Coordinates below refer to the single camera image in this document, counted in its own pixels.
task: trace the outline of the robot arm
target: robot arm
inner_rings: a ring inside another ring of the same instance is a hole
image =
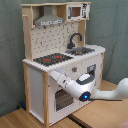
[[[116,90],[100,91],[95,86],[95,78],[91,74],[83,74],[76,81],[56,71],[51,76],[72,97],[82,102],[87,100],[124,100],[128,98],[128,78],[121,80]]]

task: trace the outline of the oven handle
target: oven handle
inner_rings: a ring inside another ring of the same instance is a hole
[[[69,11],[70,11],[70,16],[68,16],[68,19],[71,19],[71,17],[72,17],[72,7],[69,6],[68,9],[69,9]]]

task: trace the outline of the burner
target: burner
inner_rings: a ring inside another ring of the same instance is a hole
[[[43,61],[45,61],[45,62],[50,62],[51,60],[50,60],[50,59],[44,59]]]
[[[60,59],[60,58],[62,58],[62,56],[55,56],[55,58],[56,58],[56,59],[58,59],[58,58]]]
[[[53,64],[56,64],[56,63],[61,63],[63,61],[69,60],[69,59],[73,59],[73,57],[63,55],[63,54],[60,54],[60,53],[55,53],[55,54],[43,56],[43,57],[40,57],[40,58],[36,58],[33,61],[37,62],[39,64],[42,64],[44,66],[50,66],[50,65],[53,65]]]

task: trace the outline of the wooden shelf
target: wooden shelf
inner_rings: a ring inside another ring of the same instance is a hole
[[[67,5],[67,4],[87,4],[91,2],[66,2],[66,3],[42,3],[42,4],[21,4],[21,6],[45,6],[45,5]]]

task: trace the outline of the upper cabinet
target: upper cabinet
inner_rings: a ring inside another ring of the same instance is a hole
[[[90,2],[22,4],[24,25],[30,28],[88,20]]]
[[[90,3],[67,4],[57,8],[57,15],[62,17],[65,22],[76,20],[88,20]]]

